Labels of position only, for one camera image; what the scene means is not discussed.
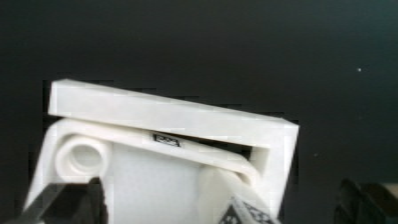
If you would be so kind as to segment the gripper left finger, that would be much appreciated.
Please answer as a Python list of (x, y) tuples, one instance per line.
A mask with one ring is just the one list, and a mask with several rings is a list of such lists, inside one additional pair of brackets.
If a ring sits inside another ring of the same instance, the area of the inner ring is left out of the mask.
[(109, 224), (102, 181), (52, 183), (39, 193), (16, 224)]

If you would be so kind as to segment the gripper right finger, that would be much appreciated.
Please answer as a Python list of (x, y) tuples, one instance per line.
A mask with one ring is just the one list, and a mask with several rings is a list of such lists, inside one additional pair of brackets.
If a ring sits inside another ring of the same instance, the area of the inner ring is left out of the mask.
[(334, 224), (398, 224), (398, 183), (341, 181)]

